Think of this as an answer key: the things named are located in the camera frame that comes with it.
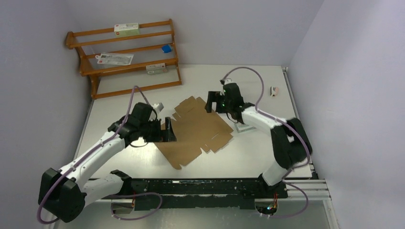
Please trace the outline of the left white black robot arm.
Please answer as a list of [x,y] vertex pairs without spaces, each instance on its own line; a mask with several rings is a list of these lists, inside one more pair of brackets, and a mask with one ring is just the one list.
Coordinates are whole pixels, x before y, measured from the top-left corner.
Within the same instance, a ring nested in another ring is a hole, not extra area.
[[132,178],[120,170],[92,180],[92,175],[109,159],[123,151],[132,142],[142,138],[146,143],[175,142],[169,117],[161,128],[162,103],[136,103],[132,112],[114,122],[98,141],[72,162],[56,170],[46,170],[41,178],[37,219],[42,210],[52,213],[58,220],[74,220],[89,204],[108,196],[127,198],[134,194]]

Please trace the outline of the brown cardboard box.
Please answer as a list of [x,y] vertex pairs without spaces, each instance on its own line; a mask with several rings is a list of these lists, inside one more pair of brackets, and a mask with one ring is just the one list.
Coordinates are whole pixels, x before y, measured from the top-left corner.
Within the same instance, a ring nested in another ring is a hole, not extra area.
[[233,129],[217,113],[205,110],[200,97],[189,97],[175,107],[171,125],[175,142],[156,143],[171,166],[181,170],[202,152],[218,152],[233,138]]

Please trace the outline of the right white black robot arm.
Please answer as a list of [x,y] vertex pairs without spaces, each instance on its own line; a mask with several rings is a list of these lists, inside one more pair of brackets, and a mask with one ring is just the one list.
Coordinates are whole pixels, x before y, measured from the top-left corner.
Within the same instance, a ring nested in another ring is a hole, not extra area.
[[232,120],[254,127],[271,138],[274,162],[259,175],[258,192],[268,198],[280,183],[294,169],[310,162],[312,147],[301,121],[297,118],[284,119],[272,116],[253,103],[245,102],[237,83],[224,83],[222,91],[209,91],[206,112],[215,111],[230,115]]

